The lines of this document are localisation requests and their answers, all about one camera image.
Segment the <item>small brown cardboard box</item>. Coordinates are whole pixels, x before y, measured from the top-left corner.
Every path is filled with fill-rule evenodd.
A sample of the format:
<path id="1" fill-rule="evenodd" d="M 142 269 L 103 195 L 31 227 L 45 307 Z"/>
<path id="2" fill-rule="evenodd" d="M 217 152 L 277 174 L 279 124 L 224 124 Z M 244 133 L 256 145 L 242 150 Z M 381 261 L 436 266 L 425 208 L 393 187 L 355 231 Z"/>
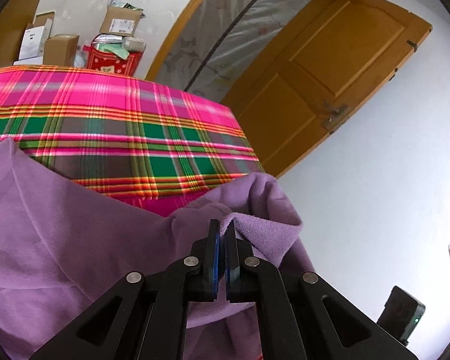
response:
<path id="1" fill-rule="evenodd" d="M 57 34 L 44 44 L 43 65 L 73 67 L 80 36 Z"/>

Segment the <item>grey door curtain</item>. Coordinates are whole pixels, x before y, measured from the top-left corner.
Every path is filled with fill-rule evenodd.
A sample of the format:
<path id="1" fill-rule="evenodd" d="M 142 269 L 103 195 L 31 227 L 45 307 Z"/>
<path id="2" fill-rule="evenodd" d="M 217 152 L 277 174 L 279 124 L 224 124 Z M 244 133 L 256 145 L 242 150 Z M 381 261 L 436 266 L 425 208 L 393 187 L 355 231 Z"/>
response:
<path id="1" fill-rule="evenodd" d="M 221 102 L 270 41 L 311 0 L 204 0 L 156 82 Z"/>

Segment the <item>wooden wardrobe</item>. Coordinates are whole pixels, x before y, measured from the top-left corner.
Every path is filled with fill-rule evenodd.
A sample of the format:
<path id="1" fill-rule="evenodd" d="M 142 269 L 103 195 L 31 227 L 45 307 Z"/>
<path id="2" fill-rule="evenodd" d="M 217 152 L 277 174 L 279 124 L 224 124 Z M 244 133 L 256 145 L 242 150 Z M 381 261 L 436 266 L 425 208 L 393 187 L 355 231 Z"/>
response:
<path id="1" fill-rule="evenodd" d="M 0 13 L 0 68 L 17 60 L 26 26 L 35 18 L 40 0 L 9 0 Z"/>

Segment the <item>purple fleece garment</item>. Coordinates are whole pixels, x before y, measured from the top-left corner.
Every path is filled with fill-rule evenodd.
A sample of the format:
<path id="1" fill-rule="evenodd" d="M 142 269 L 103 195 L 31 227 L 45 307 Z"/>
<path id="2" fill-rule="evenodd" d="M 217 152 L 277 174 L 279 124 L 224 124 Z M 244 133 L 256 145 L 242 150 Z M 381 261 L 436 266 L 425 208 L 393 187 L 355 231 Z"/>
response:
<path id="1" fill-rule="evenodd" d="M 275 178 L 253 173 L 161 216 L 67 180 L 0 142 L 0 344 L 28 359 L 129 272 L 185 258 L 209 223 L 234 224 L 258 257 L 312 269 L 302 220 Z"/>

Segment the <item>wooden door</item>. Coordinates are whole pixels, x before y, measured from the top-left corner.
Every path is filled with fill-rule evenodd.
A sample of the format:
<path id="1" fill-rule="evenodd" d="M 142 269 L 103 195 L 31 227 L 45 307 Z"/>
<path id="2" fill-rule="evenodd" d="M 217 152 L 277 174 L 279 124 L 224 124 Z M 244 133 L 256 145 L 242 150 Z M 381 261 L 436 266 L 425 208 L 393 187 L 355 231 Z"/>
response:
<path id="1" fill-rule="evenodd" d="M 431 31 L 386 0 L 311 0 L 223 103 L 264 170 L 281 176 L 389 82 Z"/>

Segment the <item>pink plaid bed sheet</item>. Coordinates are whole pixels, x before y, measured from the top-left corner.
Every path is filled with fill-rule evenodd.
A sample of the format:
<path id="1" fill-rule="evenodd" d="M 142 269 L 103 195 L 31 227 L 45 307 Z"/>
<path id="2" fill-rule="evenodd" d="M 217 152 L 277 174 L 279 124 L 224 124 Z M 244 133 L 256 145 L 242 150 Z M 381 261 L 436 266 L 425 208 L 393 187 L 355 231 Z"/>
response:
<path id="1" fill-rule="evenodd" d="M 0 68 L 0 141 L 61 176 L 169 215 L 263 166 L 232 112 L 127 76 Z"/>

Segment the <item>white open box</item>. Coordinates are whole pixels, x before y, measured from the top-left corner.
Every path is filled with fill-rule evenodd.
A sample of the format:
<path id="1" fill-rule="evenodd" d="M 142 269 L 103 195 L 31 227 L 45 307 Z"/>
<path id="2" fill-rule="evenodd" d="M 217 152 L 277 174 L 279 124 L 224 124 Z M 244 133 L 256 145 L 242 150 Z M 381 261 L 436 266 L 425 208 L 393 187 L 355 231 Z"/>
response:
<path id="1" fill-rule="evenodd" d="M 54 18 L 55 12 L 47 11 L 38 14 L 34 21 L 27 25 L 15 63 L 43 55 L 44 44 L 49 39 Z"/>

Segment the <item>cardboard box with label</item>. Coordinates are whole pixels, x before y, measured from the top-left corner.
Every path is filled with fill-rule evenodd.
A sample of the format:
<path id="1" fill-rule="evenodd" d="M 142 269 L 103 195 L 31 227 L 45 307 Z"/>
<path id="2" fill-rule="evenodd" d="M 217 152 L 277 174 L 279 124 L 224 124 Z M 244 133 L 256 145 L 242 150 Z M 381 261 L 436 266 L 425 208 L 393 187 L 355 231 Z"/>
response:
<path id="1" fill-rule="evenodd" d="M 142 8 L 123 0 L 109 0 L 100 33 L 132 37 L 139 21 L 144 17 Z"/>

